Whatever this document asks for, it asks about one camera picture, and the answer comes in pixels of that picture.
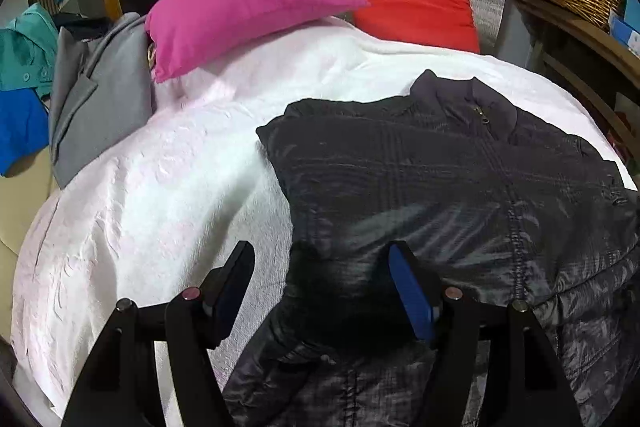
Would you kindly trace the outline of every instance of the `pink pillow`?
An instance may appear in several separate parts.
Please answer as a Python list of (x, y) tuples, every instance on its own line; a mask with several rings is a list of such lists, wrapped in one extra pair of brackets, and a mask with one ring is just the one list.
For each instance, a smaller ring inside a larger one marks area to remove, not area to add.
[(159, 0), (145, 23), (156, 43), (154, 80), (188, 73), (251, 39), (368, 5), (366, 0)]

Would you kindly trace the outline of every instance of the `metal screw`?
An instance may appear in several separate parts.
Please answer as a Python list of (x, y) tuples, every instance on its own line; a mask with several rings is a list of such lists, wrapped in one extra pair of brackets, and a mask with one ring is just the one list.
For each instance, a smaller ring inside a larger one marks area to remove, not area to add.
[(200, 288), (197, 286), (191, 286), (184, 290), (182, 293), (182, 298), (186, 301), (193, 301), (200, 297)]
[(129, 308), (131, 308), (131, 305), (133, 304), (133, 302), (131, 301), (131, 299), (120, 299), (118, 302), (116, 302), (116, 309), (119, 312), (124, 312), (126, 310), (128, 310)]
[(449, 297), (454, 301), (462, 299), (462, 290), (460, 288), (456, 288), (455, 286), (449, 286), (446, 290), (444, 290), (444, 295)]
[(511, 303), (511, 306), (513, 306), (514, 310), (520, 313), (525, 312), (529, 309), (529, 305), (525, 301), (522, 301), (520, 299), (515, 299)]

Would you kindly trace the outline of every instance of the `zipper pull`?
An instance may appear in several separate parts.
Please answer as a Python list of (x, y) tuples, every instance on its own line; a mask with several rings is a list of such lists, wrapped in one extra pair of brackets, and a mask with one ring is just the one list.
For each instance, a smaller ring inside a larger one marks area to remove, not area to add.
[(485, 125), (487, 125), (489, 123), (489, 119), (482, 112), (482, 109), (477, 105), (476, 105), (476, 113), (478, 113), (480, 115), (480, 118), (482, 118), (482, 123), (484, 123)]

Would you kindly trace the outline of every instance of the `red cushion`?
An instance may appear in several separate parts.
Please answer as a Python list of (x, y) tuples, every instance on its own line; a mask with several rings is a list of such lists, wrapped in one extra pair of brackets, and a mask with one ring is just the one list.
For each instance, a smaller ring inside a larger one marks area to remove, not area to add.
[(469, 0), (368, 0), (358, 28), (379, 39), (479, 53)]

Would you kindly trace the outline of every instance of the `beige chair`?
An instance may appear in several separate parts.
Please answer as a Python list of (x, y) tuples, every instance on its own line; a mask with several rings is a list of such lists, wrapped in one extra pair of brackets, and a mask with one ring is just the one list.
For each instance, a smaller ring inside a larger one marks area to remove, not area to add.
[(56, 187), (48, 148), (16, 162), (7, 177), (0, 177), (0, 335), (7, 341), (18, 252), (33, 218)]

